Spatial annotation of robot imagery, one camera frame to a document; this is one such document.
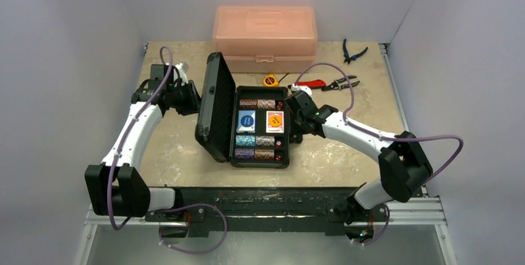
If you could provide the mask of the orange dealer button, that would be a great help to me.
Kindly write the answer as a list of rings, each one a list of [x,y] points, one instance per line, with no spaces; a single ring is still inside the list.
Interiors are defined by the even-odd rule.
[[[267,123],[269,128],[280,128],[282,126],[283,117],[279,113],[267,115]]]

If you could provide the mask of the blue tan chip stack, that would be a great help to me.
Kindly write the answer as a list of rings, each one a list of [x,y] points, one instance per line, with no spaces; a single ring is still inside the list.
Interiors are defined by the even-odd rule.
[[[274,147],[276,138],[274,136],[256,136],[255,144],[260,147]]]

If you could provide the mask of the black poker set case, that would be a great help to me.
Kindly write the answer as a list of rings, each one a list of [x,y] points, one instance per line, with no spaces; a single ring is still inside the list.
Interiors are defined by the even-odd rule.
[[[211,53],[207,58],[206,74],[203,85],[203,96],[197,118],[195,138],[198,143],[217,162],[230,163],[237,168],[287,168],[290,165],[290,113],[285,103],[289,90],[285,87],[256,87],[236,85],[227,63],[220,52]],[[242,109],[240,99],[271,99],[282,101],[283,110]],[[255,133],[237,133],[239,110],[256,111]],[[284,133],[266,132],[266,112],[284,112]],[[274,136],[282,142],[282,147],[239,147],[235,145],[235,136]],[[240,160],[234,158],[234,151],[243,149],[272,149],[281,155],[280,162],[274,160]]]

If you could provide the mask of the blue small blind button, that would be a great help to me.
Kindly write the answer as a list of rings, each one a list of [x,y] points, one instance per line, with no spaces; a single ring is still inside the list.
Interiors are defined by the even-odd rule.
[[[241,130],[253,130],[255,128],[255,116],[241,115],[238,125]]]

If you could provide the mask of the brown black chip stack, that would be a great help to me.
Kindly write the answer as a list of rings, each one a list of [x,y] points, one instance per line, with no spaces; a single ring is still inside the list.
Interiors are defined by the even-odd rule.
[[[254,158],[256,160],[274,160],[275,151],[272,149],[255,149]]]

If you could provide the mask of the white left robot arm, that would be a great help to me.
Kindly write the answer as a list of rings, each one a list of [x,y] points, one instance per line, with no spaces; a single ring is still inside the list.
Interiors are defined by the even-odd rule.
[[[184,215],[184,204],[176,199],[175,190],[147,186],[138,168],[165,112],[173,108],[183,116],[197,113],[201,98],[192,80],[167,84],[157,95],[150,84],[157,81],[145,80],[132,94],[128,118],[109,153],[85,171],[91,205],[97,215],[143,217],[160,210],[170,221]]]

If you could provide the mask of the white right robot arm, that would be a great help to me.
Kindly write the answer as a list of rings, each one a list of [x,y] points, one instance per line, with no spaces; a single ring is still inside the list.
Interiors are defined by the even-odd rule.
[[[408,131],[395,135],[354,122],[337,108],[316,106],[304,91],[294,92],[285,103],[300,134],[341,142],[378,164],[380,177],[347,198],[347,210],[354,219],[364,219],[372,208],[389,201],[407,202],[433,175],[422,146]]]

